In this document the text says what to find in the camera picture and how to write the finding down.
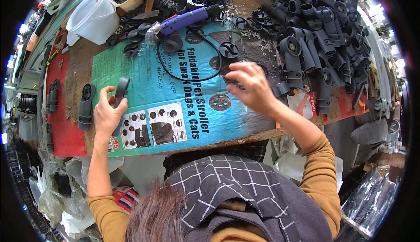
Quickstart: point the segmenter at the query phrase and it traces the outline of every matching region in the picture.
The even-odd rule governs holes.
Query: dark brown hair
[[[130,213],[126,242],[183,241],[184,195],[168,182],[153,181],[152,191]]]

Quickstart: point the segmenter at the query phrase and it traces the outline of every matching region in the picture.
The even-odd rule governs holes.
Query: barcode
[[[114,152],[114,149],[112,148],[112,139],[111,140],[109,140],[109,143],[108,143],[108,153],[113,153]]]

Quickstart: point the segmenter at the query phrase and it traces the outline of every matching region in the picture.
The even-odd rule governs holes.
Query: workbench
[[[230,13],[235,15],[242,15],[243,17],[250,16],[250,13],[260,6],[264,0],[231,0],[234,7],[231,8]],[[84,38],[81,38],[76,44],[66,53],[61,52],[55,56],[48,67],[45,78],[45,89],[55,80],[60,80],[60,88],[58,93],[58,108],[53,114],[48,115],[48,121],[53,127],[53,141],[55,146],[56,156],[84,156],[92,155],[93,142],[95,137],[95,129],[91,126],[89,131],[79,130],[77,127],[77,115],[79,109],[80,92],[86,83],[92,81],[92,65],[94,56],[105,51],[105,45],[96,45]],[[261,62],[268,63],[267,57],[261,58]],[[273,65],[277,61],[281,63],[278,57],[271,60]],[[268,75],[268,81],[271,86],[280,82],[280,78],[273,75]],[[366,96],[363,93],[360,102],[355,110],[352,109],[353,102],[357,96],[355,94],[348,95],[344,87],[331,89],[331,112],[328,115],[319,115],[310,120],[317,126],[326,125],[335,121],[345,119],[355,115],[361,115],[365,112]],[[259,126],[251,130],[251,134],[245,137],[219,141],[209,145],[193,146],[187,149],[163,151],[157,153],[150,153],[147,155],[158,154],[173,154],[187,151],[204,150],[211,148],[218,148],[230,145],[238,145],[248,142],[256,142],[270,139],[273,137],[289,134],[289,132],[282,128],[276,128],[276,123],[262,116],[255,116],[254,124]]]

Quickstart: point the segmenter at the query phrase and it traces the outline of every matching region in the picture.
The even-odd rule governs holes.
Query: black cord
[[[178,76],[175,76],[175,75],[173,75],[171,72],[169,72],[168,71],[168,69],[166,68],[166,66],[165,66],[165,64],[163,63],[163,60],[162,60],[162,57],[160,56],[160,41],[157,43],[157,50],[158,50],[158,52],[157,52],[157,56],[159,57],[159,61],[160,61],[160,64],[162,65],[162,67],[163,67],[163,69],[169,74],[169,75],[171,75],[172,77],[174,77],[175,79],[177,79],[177,80],[180,80],[180,81],[183,81],[183,82],[203,82],[203,81],[207,81],[207,80],[210,80],[210,79],[212,79],[212,78],[214,78],[214,77],[216,77],[216,76],[218,76],[219,75],[219,73],[220,73],[220,71],[222,70],[222,55],[220,54],[220,52],[219,52],[219,50],[218,50],[218,48],[216,48],[216,46],[215,45],[213,45],[209,40],[207,40],[206,38],[204,38],[204,36],[203,35],[201,35],[199,32],[197,32],[196,30],[194,30],[194,29],[192,29],[192,28],[190,28],[190,27],[187,27],[192,33],[194,33],[195,35],[197,35],[198,37],[201,37],[205,42],[207,42],[208,44],[210,44],[216,51],[217,51],[217,54],[218,54],[218,57],[219,57],[219,69],[217,70],[217,72],[215,73],[215,74],[213,74],[212,76],[209,76],[209,77],[207,77],[207,78],[203,78],[203,79],[198,79],[198,80],[192,80],[192,79],[184,79],[184,78],[181,78],[181,77],[178,77]]]

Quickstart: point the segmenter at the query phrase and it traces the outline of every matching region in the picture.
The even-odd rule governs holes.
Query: person's left hand
[[[115,87],[107,86],[99,92],[99,103],[95,106],[95,129],[96,136],[109,141],[112,133],[120,123],[121,116],[127,110],[127,98],[123,98],[116,109],[111,105],[115,103],[115,96],[108,97],[108,92],[113,92]]]

